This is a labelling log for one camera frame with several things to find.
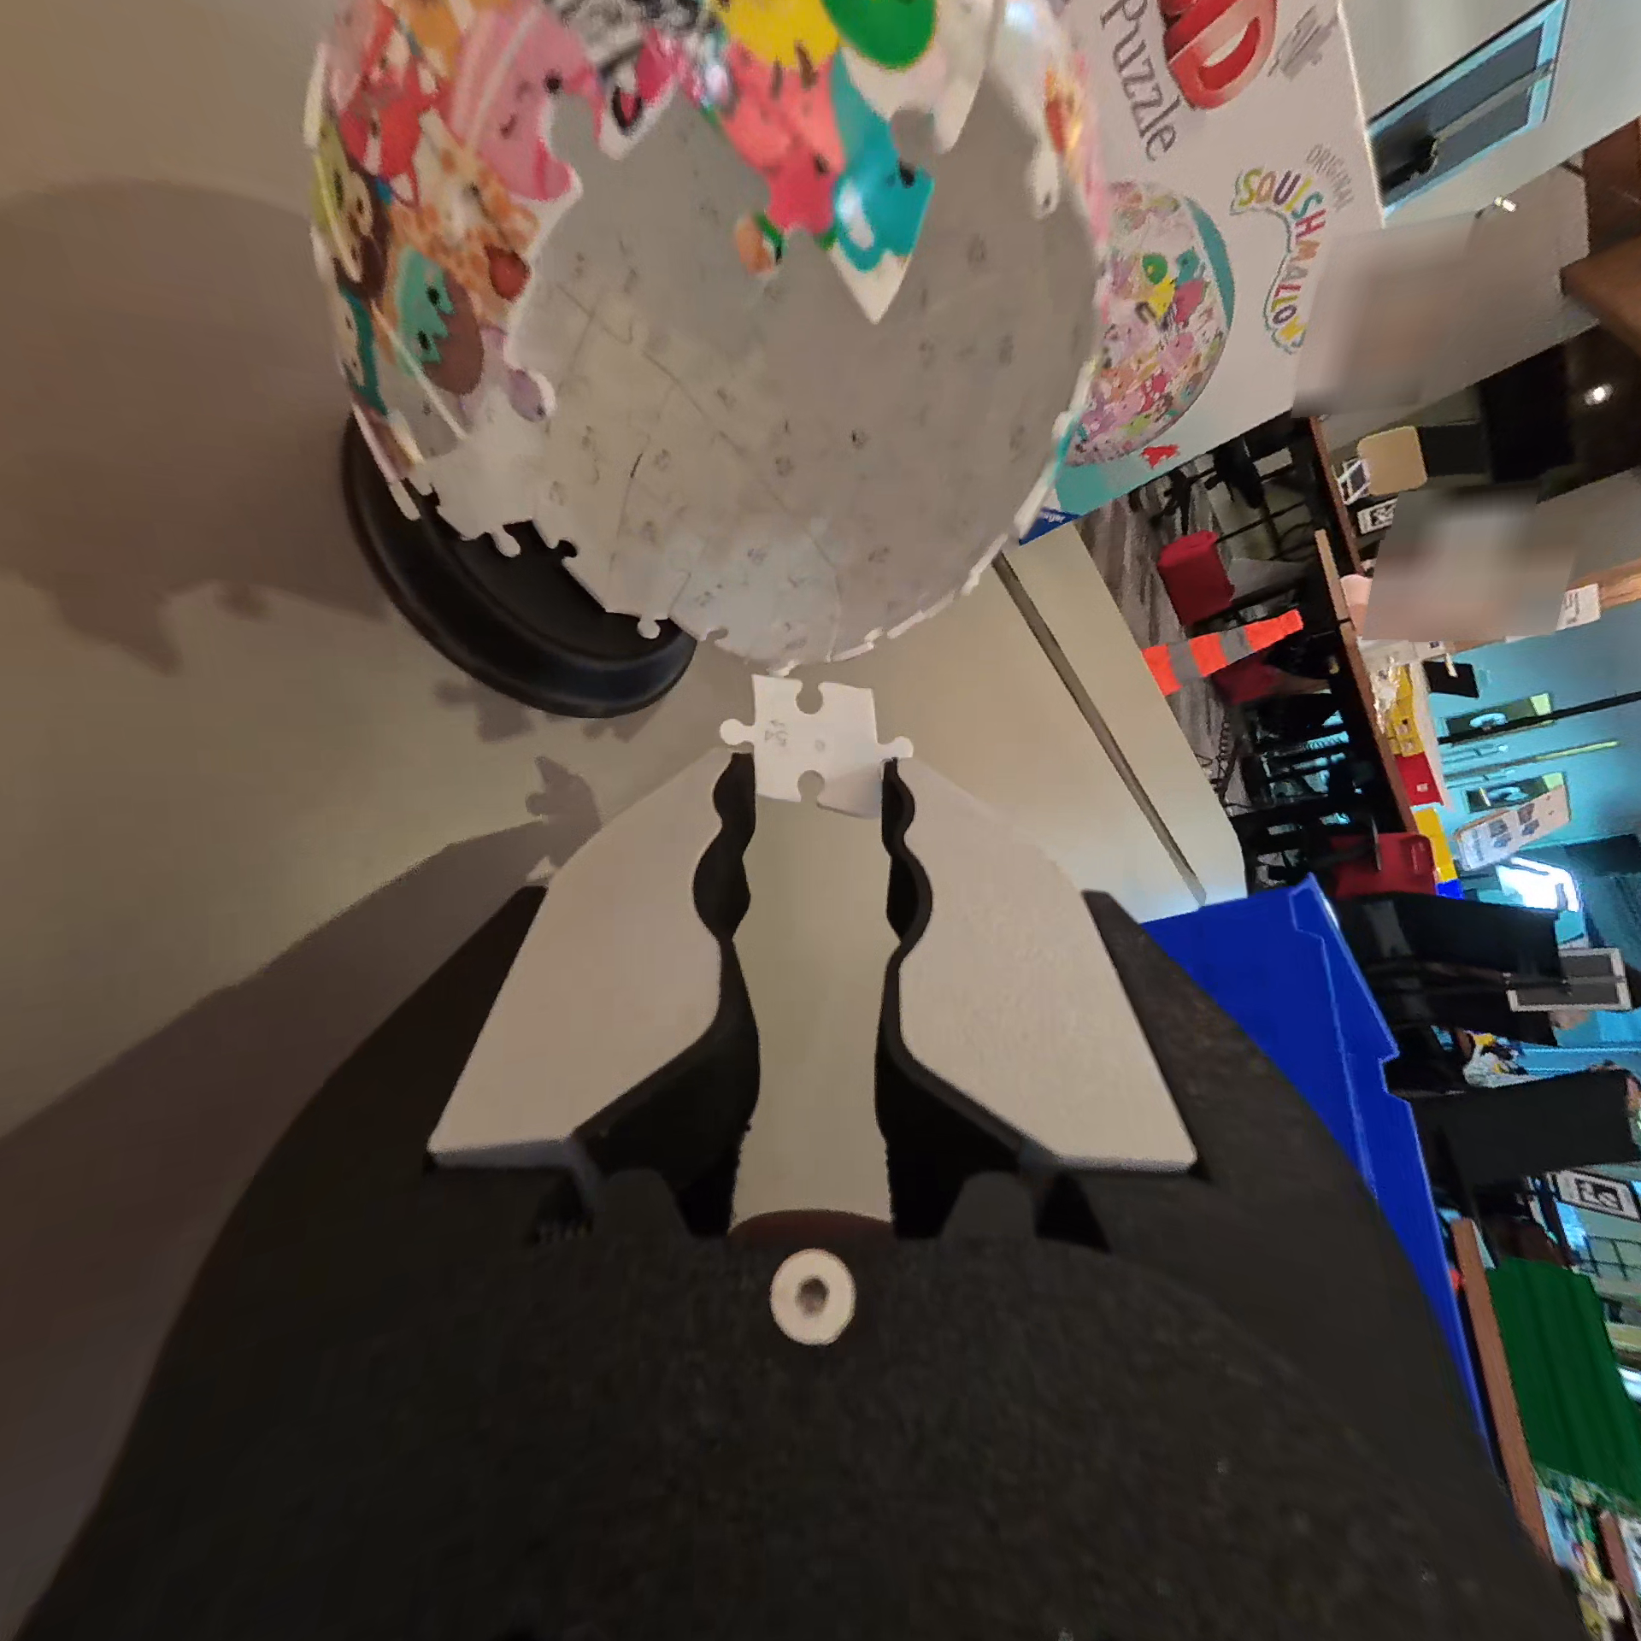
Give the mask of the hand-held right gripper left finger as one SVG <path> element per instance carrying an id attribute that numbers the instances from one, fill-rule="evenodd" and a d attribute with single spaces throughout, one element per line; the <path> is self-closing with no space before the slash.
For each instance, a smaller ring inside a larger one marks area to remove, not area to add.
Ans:
<path id="1" fill-rule="evenodd" d="M 730 1176 L 759 1090 L 749 764 L 689 764 L 546 881 L 427 1137 L 450 1169 Z"/>

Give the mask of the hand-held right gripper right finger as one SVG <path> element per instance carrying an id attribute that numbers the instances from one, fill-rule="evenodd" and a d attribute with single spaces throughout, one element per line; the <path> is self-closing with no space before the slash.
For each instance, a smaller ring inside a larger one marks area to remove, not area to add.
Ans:
<path id="1" fill-rule="evenodd" d="M 1033 1163 L 1181 1176 L 1175 1098 L 1081 893 L 927 764 L 880 790 L 896 1069 Z"/>

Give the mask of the white puzzle piece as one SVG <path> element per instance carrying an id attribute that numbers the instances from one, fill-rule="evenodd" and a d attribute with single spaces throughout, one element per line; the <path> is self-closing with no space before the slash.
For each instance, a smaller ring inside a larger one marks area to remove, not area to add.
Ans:
<path id="1" fill-rule="evenodd" d="M 751 719 L 720 721 L 720 741 L 749 754 L 753 790 L 763 801 L 802 803 L 802 780 L 812 774 L 820 782 L 812 797 L 820 809 L 878 819 L 882 770 L 909 758 L 911 741 L 878 737 L 868 688 L 820 684 L 814 707 L 800 706 L 800 692 L 786 676 L 751 676 Z"/>

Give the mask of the black ball stand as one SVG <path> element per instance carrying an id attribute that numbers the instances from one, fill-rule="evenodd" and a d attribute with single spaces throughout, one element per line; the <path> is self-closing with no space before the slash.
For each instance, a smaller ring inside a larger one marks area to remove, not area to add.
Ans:
<path id="1" fill-rule="evenodd" d="M 411 631 L 468 680 L 509 702 L 577 721 L 655 706 L 691 666 L 695 641 L 671 622 L 640 633 L 570 575 L 573 545 L 530 524 L 505 530 L 517 551 L 464 539 L 433 498 L 400 508 L 357 424 L 341 432 L 341 500 L 360 557 Z"/>

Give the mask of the colourful puzzle ball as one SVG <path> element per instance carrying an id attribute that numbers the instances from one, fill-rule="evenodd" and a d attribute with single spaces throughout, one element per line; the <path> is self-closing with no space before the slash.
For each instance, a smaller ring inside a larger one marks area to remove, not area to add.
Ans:
<path id="1" fill-rule="evenodd" d="M 1097 159 L 1050 4 L 339 4 L 302 108 L 400 508 L 605 612 L 843 663 L 1019 539 L 1087 377 Z"/>

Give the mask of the puzzle box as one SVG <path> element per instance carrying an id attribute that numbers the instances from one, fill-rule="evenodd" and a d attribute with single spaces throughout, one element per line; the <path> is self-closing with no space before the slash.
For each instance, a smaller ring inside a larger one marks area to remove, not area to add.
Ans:
<path id="1" fill-rule="evenodd" d="M 1329 241 L 1380 227 L 1341 4 L 1056 4 L 1099 141 L 1093 360 L 1031 541 L 1286 414 Z"/>

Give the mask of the blue plastic bin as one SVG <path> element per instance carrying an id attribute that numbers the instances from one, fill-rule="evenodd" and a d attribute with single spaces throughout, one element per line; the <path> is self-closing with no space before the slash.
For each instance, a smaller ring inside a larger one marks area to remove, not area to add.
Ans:
<path id="1" fill-rule="evenodd" d="M 1292 1245 L 1326 1233 L 1326 1272 L 1351 1294 L 1365 1348 L 1449 1385 L 1486 1440 L 1486 1407 L 1449 1280 L 1443 1227 L 1410 1106 L 1386 1088 L 1388 1026 L 1320 887 L 1263 891 L 1158 917 L 1144 934 L 1251 1040 L 1324 1129 L 1324 1163 L 1290 1163 Z"/>

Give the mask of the red plastic bin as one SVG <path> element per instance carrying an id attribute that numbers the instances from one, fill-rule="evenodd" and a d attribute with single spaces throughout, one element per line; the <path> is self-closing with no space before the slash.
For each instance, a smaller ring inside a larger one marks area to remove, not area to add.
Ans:
<path id="1" fill-rule="evenodd" d="M 1257 588 L 1232 581 L 1212 528 L 1193 530 L 1161 545 L 1156 571 L 1183 635 L 1197 637 L 1214 623 L 1259 606 Z"/>

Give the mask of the green plastic bin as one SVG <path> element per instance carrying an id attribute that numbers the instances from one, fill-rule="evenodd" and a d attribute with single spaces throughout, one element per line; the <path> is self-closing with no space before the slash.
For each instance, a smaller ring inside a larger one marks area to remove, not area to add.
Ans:
<path id="1" fill-rule="evenodd" d="M 1607 1579 L 1597 1518 L 1636 1522 L 1636 1399 L 1607 1301 L 1581 1272 L 1507 1258 L 1451 1276 L 1492 1450 L 1552 1567 Z"/>

